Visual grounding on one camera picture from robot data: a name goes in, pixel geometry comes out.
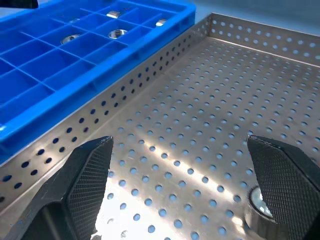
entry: stainless steel tray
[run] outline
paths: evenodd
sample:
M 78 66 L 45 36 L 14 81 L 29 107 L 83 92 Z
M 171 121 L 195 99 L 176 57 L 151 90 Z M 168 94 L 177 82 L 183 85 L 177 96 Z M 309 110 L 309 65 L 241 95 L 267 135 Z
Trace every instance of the stainless steel tray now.
M 0 168 L 12 176 L 0 185 L 0 239 L 76 146 L 109 135 L 102 239 L 253 239 L 243 228 L 257 184 L 246 137 L 320 159 L 319 45 L 212 13 Z

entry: blue plastic tray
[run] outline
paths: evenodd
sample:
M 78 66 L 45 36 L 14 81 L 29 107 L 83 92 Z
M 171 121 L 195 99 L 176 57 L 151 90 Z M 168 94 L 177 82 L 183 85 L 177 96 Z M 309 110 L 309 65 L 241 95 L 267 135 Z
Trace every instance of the blue plastic tray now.
M 0 19 L 0 164 L 191 27 L 195 10 L 165 0 L 53 0 Z M 167 21 L 156 27 L 159 19 Z M 109 38 L 116 29 L 128 32 Z M 69 35 L 80 36 L 62 44 Z

